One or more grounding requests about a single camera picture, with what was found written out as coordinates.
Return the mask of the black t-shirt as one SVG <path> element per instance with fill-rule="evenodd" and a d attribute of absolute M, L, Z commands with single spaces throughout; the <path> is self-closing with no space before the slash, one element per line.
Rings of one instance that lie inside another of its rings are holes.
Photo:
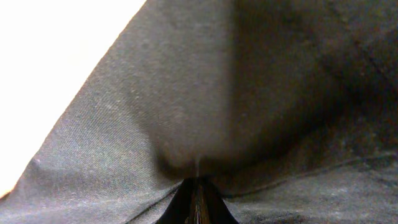
<path fill-rule="evenodd" d="M 2 223 L 156 223 L 198 179 L 239 223 L 397 222 L 397 1 L 147 1 Z"/>

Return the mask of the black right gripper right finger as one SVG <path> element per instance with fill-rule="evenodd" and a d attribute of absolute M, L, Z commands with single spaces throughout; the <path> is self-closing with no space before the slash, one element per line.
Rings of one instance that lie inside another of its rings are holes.
<path fill-rule="evenodd" d="M 198 179 L 197 223 L 238 224 L 217 188 L 206 179 Z"/>

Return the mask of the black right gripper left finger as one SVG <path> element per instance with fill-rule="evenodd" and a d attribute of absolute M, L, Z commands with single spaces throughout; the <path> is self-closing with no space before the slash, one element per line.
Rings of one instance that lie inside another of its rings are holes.
<path fill-rule="evenodd" d="M 195 181 L 193 179 L 185 179 L 175 195 L 173 196 L 169 206 L 163 215 L 155 224 L 184 224 L 190 214 L 190 205 L 192 201 L 192 193 Z"/>

